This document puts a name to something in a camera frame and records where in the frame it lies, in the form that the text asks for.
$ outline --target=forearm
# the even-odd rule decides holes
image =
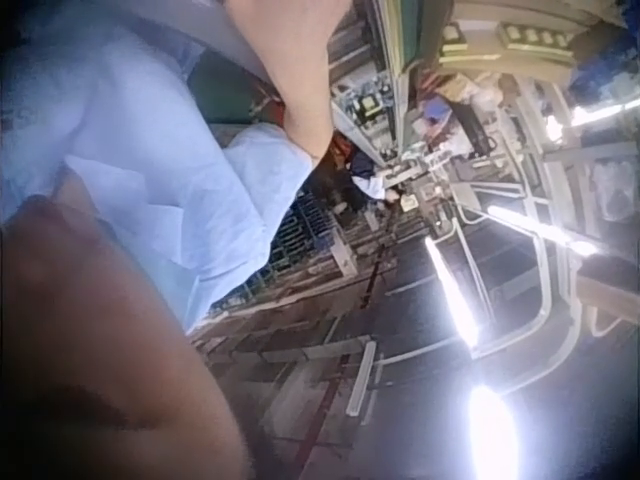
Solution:
[[[311,156],[315,167],[333,135],[328,61],[319,59],[305,68],[301,77],[279,79],[272,75],[272,79],[286,107],[284,130]]]

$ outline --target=pipe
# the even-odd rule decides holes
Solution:
[[[394,357],[378,360],[376,362],[376,365],[392,365],[394,363],[403,362],[405,360],[409,360],[410,358],[414,358],[419,355],[424,355],[425,353],[433,352],[434,350],[438,350],[439,348],[446,347],[447,345],[452,345],[461,340],[462,339],[456,335],[455,337],[450,337],[445,340],[440,340],[439,342],[433,343],[431,345],[427,345],[426,347],[418,348],[417,350],[413,350],[411,352],[406,352],[400,355],[396,355]]]

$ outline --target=green panel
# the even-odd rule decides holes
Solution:
[[[424,2],[425,0],[399,1],[402,16],[403,69],[418,56]]]
[[[431,65],[438,58],[442,30],[449,23],[453,0],[400,0],[403,69],[420,59]]]
[[[216,53],[207,52],[188,83],[208,123],[248,124],[255,96],[254,82],[242,68]]]

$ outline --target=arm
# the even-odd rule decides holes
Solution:
[[[284,130],[316,165],[331,135],[327,43],[350,0],[227,0],[285,102]]]

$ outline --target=ceiling light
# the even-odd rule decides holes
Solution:
[[[576,242],[571,242],[569,244],[569,248],[576,252],[581,257],[590,257],[591,255],[595,255],[598,253],[598,249],[595,245],[589,242],[585,242],[583,240],[578,240]]]
[[[442,254],[433,239],[427,237],[425,239],[425,245],[433,261],[438,278],[444,288],[445,298],[456,330],[469,348],[474,348],[478,344],[478,326],[473,318],[471,309],[460,291],[458,282],[453,278],[453,275],[444,263]]]
[[[490,206],[487,209],[487,213],[493,217],[510,223],[515,227],[522,228],[529,232],[537,233],[542,238],[551,240],[562,246],[567,246],[571,242],[571,237],[564,232],[561,228],[554,225],[545,225],[543,223],[534,220],[531,217],[522,215],[521,213],[507,210],[506,208],[497,207],[495,205]]]
[[[571,122],[571,125],[574,127],[579,127],[587,123],[603,120],[605,118],[617,115],[622,111],[622,108],[622,105],[612,105],[610,107],[601,108],[594,112],[587,112],[583,108],[577,107],[573,111],[573,121]]]
[[[625,109],[625,110],[631,110],[632,108],[637,108],[637,107],[640,107],[640,97],[638,97],[638,98],[636,98],[635,100],[633,100],[633,101],[631,101],[631,102],[627,103],[627,104],[624,106],[624,109]]]
[[[473,462],[478,480],[516,480],[519,447],[515,422],[499,395],[476,387],[469,399]]]

